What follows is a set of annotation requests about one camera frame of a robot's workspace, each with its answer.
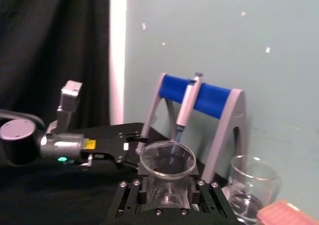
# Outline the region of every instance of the black table surface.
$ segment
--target black table surface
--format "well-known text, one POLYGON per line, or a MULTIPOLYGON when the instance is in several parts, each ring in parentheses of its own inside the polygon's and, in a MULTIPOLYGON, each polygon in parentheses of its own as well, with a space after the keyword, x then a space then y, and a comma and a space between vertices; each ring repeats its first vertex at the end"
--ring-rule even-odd
MULTIPOLYGON (((88 138, 113 138, 119 132, 141 131, 142 126, 130 123, 78 132, 88 138)), ((150 142, 166 139, 153 129, 149 136, 150 142)), ((202 171, 203 165, 199 163, 198 168, 202 171)), ((111 161, 94 161, 89 171, 48 159, 23 167, 2 163, 0 225, 98 225, 107 214, 118 183, 130 182, 136 176, 136 170, 118 169, 111 161)))

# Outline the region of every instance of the water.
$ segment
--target water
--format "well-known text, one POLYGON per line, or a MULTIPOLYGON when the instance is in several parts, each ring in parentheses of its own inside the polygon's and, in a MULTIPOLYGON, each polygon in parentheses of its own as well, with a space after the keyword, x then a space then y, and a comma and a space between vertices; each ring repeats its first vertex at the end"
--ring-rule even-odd
POLYGON ((259 199, 251 194, 233 194, 229 204, 238 220, 246 225, 254 225, 257 222, 257 212, 263 208, 259 199))

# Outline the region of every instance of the green led light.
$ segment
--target green led light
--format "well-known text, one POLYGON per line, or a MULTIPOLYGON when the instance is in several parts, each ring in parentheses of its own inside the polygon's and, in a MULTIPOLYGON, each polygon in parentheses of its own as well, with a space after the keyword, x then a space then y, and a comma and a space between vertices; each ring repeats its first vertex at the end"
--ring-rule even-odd
POLYGON ((65 161, 67 161, 68 159, 67 158, 65 158, 65 157, 60 157, 60 158, 58 158, 58 161, 60 161, 60 162, 65 162, 65 161))

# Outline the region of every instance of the white wall edge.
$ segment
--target white wall edge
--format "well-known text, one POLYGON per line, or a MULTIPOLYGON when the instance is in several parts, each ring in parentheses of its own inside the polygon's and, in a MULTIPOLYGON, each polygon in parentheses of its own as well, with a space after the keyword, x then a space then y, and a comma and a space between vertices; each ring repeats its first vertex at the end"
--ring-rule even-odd
POLYGON ((110 0, 110 124, 124 122, 126 0, 110 0))

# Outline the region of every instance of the light blue wall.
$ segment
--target light blue wall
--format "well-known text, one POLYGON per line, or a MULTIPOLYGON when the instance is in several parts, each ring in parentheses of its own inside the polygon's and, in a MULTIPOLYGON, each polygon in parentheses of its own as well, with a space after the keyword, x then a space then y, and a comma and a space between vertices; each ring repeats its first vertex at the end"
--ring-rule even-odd
MULTIPOLYGON (((319 218, 319 0, 127 3, 125 122, 145 121, 161 72, 200 71, 207 83, 244 89, 249 154, 279 171, 279 198, 319 218)), ((167 134, 164 106, 157 117, 155 128, 167 134)), ((183 135, 202 161, 215 127, 196 112, 183 135)), ((231 143, 226 150, 223 176, 231 143)))

